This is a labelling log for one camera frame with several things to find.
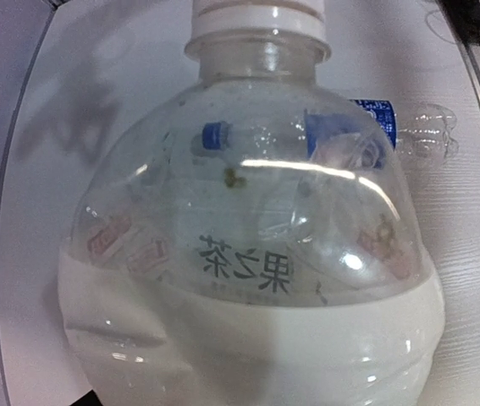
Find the clear tea bottle white label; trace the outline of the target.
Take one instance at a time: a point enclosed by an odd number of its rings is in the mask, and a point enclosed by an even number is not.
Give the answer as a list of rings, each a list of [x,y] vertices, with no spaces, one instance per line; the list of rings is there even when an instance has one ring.
[[[376,122],[306,154],[325,46],[193,40],[200,80],[114,145],[61,250],[63,326],[104,405],[416,405],[444,299]],[[230,147],[203,148],[206,123]]]

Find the white bottle cap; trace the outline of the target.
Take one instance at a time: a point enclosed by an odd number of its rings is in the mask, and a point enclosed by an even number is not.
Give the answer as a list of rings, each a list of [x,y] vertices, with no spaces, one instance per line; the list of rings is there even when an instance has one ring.
[[[194,1],[193,40],[226,30],[278,30],[327,40],[323,1]]]

